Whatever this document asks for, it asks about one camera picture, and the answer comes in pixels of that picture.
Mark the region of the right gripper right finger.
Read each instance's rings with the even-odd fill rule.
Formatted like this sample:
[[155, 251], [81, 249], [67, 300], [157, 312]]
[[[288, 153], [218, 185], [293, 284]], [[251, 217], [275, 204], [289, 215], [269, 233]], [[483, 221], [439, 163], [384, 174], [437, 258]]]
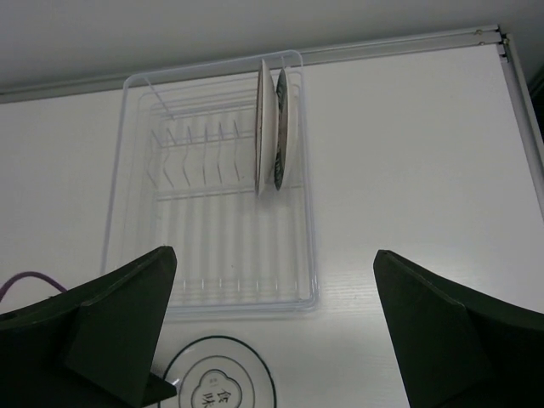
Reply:
[[380, 250], [377, 290], [412, 407], [541, 407], [543, 315]]

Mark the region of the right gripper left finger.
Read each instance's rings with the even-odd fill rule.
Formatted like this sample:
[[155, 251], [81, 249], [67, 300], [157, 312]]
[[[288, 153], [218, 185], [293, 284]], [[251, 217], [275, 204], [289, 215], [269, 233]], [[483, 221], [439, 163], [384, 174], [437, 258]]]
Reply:
[[1, 316], [3, 407], [147, 407], [177, 389], [151, 370], [177, 259], [159, 246]]

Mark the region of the white plate dark rim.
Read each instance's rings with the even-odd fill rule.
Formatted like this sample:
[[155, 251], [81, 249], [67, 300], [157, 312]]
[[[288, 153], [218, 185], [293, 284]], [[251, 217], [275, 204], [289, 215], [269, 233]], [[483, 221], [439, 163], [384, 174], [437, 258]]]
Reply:
[[276, 407], [275, 380], [262, 356], [238, 338], [211, 335], [179, 350], [163, 377], [176, 395], [157, 407]]

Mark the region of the orange sunburst plate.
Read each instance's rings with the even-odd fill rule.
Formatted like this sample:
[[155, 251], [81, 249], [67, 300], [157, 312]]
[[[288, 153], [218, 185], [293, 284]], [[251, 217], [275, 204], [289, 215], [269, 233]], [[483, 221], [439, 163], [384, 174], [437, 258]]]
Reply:
[[255, 126], [255, 189], [261, 196], [273, 173], [278, 134], [278, 99], [270, 69], [260, 61]]

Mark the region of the green rimmed plate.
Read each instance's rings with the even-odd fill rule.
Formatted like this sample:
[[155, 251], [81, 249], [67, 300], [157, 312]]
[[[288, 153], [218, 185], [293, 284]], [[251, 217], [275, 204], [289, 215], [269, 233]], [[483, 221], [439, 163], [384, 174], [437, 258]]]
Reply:
[[298, 98], [286, 69], [280, 71], [276, 96], [279, 115], [274, 181], [280, 190], [292, 170], [298, 144]]

